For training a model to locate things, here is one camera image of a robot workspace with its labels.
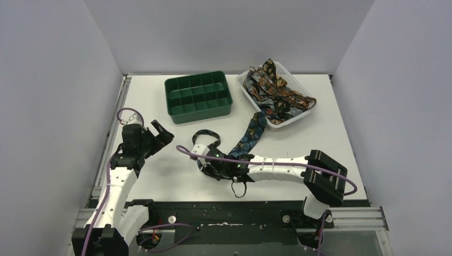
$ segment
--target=white tabletop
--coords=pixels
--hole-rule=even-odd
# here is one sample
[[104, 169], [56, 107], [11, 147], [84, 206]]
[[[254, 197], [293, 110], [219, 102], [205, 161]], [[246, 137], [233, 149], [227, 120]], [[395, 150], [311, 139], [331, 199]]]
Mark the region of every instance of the white tabletop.
[[[238, 87], [236, 76], [226, 75], [233, 99], [231, 114], [179, 125], [174, 124], [167, 113], [164, 89], [164, 81], [176, 76], [132, 76], [124, 107], [140, 111], [153, 133], [155, 130], [150, 122], [156, 119], [175, 137], [170, 145], [146, 160], [128, 201], [284, 201], [303, 200], [309, 194], [307, 187], [300, 183], [259, 181], [248, 183], [246, 196], [237, 199], [229, 180], [216, 181], [202, 174], [195, 161], [175, 149], [176, 145], [191, 149], [191, 137], [201, 129], [210, 129], [221, 136], [219, 149], [222, 152], [228, 153], [237, 144], [255, 109]], [[317, 98], [317, 108], [281, 129], [266, 129], [251, 154], [287, 158], [305, 156], [311, 149], [320, 149], [344, 165], [348, 178], [358, 186], [357, 193], [344, 199], [367, 199], [328, 76], [295, 75], [295, 78]], [[116, 133], [113, 148], [122, 141], [121, 130], [119, 128]], [[235, 184], [235, 189], [241, 195], [243, 184]], [[346, 191], [351, 189], [347, 184]]]

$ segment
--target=green tray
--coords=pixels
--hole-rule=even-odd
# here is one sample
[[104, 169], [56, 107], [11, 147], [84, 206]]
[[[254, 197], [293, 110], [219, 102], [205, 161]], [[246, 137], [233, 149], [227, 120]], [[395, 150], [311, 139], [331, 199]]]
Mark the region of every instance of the green tray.
[[221, 71], [165, 81], [166, 107], [175, 124], [231, 113], [232, 97]]

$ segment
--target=pile of neckties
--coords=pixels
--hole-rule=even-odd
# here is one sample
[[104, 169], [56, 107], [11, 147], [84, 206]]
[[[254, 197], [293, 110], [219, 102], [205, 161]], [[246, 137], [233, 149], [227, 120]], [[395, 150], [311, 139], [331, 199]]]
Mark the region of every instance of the pile of neckties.
[[276, 65], [268, 59], [262, 67], [250, 67], [243, 87], [272, 124], [281, 124], [311, 108], [317, 100], [287, 87], [277, 77]]

